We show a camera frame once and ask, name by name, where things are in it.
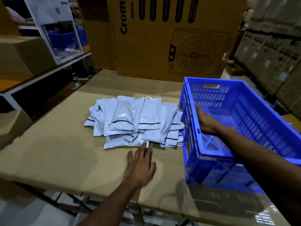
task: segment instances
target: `stacked cardboard boxes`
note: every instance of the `stacked cardboard boxes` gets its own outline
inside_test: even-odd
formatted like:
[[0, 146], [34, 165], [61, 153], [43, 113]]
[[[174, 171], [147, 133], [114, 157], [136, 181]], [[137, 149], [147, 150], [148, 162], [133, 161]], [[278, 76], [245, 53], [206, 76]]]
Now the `stacked cardboard boxes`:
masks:
[[300, 41], [245, 32], [234, 56], [275, 94], [301, 60]]
[[276, 93], [277, 98], [296, 117], [301, 118], [301, 64], [287, 77]]
[[258, 0], [248, 28], [301, 36], [301, 0]]
[[78, 0], [95, 65], [183, 81], [218, 78], [246, 0]]

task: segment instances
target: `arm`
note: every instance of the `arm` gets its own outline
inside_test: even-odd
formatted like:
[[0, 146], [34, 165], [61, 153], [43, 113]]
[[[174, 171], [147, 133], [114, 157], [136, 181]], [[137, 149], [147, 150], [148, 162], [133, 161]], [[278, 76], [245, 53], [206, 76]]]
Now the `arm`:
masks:
[[121, 184], [79, 226], [119, 226], [128, 202], [137, 189], [145, 186], [156, 171], [151, 163], [152, 149], [145, 149], [146, 142], [135, 152], [128, 153], [128, 166]]
[[195, 107], [202, 133], [217, 136], [226, 144], [287, 220], [300, 220], [301, 168], [244, 137], [234, 128], [222, 125], [198, 105]]

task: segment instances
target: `air cooler illustration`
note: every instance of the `air cooler illustration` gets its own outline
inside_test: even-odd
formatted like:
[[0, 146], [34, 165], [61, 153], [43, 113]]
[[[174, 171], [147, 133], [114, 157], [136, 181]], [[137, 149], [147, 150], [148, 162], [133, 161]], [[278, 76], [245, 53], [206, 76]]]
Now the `air cooler illustration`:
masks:
[[230, 46], [230, 36], [216, 31], [176, 29], [169, 48], [169, 73], [213, 75]]

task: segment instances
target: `warehouse floor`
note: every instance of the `warehouse floor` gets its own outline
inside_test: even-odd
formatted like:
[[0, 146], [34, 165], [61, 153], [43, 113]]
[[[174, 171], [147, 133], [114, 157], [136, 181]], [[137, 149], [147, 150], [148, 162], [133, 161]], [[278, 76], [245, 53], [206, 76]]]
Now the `warehouse floor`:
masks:
[[[45, 194], [48, 197], [55, 199], [59, 193], [55, 191], [46, 191]], [[76, 205], [66, 194], [62, 194], [58, 202]], [[133, 216], [130, 213], [124, 213], [123, 216], [128, 219], [133, 219]], [[0, 200], [1, 226], [75, 226], [78, 225], [85, 217], [87, 217], [87, 215], [83, 213], [77, 214], [77, 217], [70, 216], [69, 214], [64, 213], [63, 211], [39, 199], [34, 200], [23, 209]], [[153, 224], [161, 226], [175, 226], [179, 223], [179, 221], [182, 222], [184, 219], [156, 212], [155, 216], [147, 216], [144, 220], [149, 223], [149, 226]], [[131, 226], [132, 224], [122, 222], [120, 225]], [[194, 225], [205, 226], [204, 224], [196, 222], [194, 222]]]

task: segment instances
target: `left hand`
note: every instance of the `left hand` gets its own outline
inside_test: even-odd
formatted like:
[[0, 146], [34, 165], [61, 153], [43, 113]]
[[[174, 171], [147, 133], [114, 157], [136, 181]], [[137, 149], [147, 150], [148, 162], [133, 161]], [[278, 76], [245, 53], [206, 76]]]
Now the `left hand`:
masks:
[[124, 173], [124, 181], [132, 183], [137, 189], [145, 186], [156, 172], [156, 163], [151, 163], [152, 148], [145, 148], [146, 142], [135, 152], [128, 153], [128, 166]]

